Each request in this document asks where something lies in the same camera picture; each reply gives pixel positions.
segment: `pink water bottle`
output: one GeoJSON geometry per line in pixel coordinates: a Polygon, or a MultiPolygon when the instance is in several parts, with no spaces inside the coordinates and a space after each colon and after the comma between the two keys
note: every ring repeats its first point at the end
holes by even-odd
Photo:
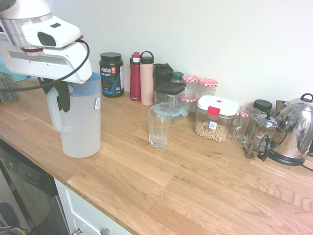
{"type": "Polygon", "coordinates": [[[134,52],[131,56],[131,100],[141,100],[140,90],[140,53],[134,52]]]}
{"type": "Polygon", "coordinates": [[[144,51],[140,57],[140,86],[141,104],[145,106],[154,104],[153,69],[153,54],[149,51],[144,51]],[[145,52],[149,53],[151,56],[143,56],[145,52]]]}

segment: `cabinet handle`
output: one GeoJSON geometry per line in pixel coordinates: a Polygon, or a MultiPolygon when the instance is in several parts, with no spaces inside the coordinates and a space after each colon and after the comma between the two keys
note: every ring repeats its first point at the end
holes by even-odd
{"type": "Polygon", "coordinates": [[[101,229],[100,234],[101,235],[108,235],[110,233],[109,229],[101,229]]]}
{"type": "Polygon", "coordinates": [[[80,228],[77,228],[75,232],[72,233],[72,235],[78,235],[81,234],[83,231],[80,228]]]}

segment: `white plastic pitcher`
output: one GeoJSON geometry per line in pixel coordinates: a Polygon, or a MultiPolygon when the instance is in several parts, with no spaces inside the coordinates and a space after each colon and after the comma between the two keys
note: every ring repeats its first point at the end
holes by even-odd
{"type": "Polygon", "coordinates": [[[47,102],[53,128],[61,132],[65,154],[84,158],[98,152],[101,145],[101,80],[92,73],[84,84],[68,83],[69,111],[59,111],[58,92],[53,87],[47,94],[47,102]]]}

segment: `cabinet drawer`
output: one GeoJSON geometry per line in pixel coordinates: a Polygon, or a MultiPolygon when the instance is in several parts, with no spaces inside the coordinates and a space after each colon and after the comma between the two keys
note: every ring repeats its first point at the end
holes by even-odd
{"type": "Polygon", "coordinates": [[[132,235],[61,182],[55,183],[71,233],[80,228],[80,235],[100,235],[107,228],[109,235],[132,235]]]}

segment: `barcode sticker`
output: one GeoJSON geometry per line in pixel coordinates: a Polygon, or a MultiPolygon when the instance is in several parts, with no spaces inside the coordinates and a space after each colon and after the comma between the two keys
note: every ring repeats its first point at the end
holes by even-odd
{"type": "Polygon", "coordinates": [[[210,128],[210,129],[212,129],[212,130],[216,130],[217,123],[216,123],[216,122],[213,122],[213,121],[209,121],[207,127],[210,128]]]}
{"type": "Polygon", "coordinates": [[[94,109],[100,109],[100,98],[96,98],[96,100],[94,101],[94,109]]]}

